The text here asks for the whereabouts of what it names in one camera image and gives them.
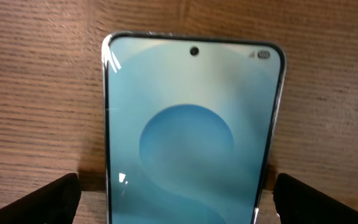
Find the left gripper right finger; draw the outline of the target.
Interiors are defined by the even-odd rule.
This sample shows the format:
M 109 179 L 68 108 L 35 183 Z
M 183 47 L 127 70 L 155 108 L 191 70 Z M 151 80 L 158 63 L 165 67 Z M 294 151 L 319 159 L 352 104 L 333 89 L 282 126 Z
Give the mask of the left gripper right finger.
M 282 224 L 358 224 L 358 211 L 281 173 L 273 201 Z

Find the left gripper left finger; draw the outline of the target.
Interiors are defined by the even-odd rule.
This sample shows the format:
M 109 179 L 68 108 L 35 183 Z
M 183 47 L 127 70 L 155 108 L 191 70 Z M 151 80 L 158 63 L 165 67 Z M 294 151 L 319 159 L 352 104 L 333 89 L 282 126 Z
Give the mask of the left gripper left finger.
M 0 224 L 72 224 L 81 198 L 76 173 L 69 173 L 0 209 Z

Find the turquoise screen Galaxy smartphone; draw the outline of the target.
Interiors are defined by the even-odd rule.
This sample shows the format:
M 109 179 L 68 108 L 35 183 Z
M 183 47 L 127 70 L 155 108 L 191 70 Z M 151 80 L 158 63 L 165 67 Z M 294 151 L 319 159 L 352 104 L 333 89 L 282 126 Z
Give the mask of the turquoise screen Galaxy smartphone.
M 120 31 L 101 61 L 108 223 L 255 223 L 283 49 Z

